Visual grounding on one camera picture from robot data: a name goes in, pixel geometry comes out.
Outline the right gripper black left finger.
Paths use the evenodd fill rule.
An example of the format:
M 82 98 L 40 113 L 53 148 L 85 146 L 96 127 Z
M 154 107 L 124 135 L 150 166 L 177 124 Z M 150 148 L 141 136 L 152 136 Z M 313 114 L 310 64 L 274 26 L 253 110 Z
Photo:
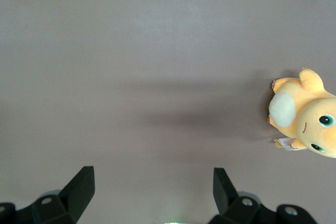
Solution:
M 77 223 L 94 194 L 94 168 L 84 166 L 63 189 L 46 192 L 25 208 L 2 202 L 1 223 Z

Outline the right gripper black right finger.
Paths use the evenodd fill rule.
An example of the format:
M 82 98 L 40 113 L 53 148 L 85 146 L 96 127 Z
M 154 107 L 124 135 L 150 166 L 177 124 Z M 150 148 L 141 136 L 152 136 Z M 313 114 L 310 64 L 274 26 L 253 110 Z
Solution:
M 268 209 L 254 194 L 237 191 L 224 168 L 214 168 L 213 197 L 218 209 L 210 223 L 316 223 L 305 209 L 289 204 Z

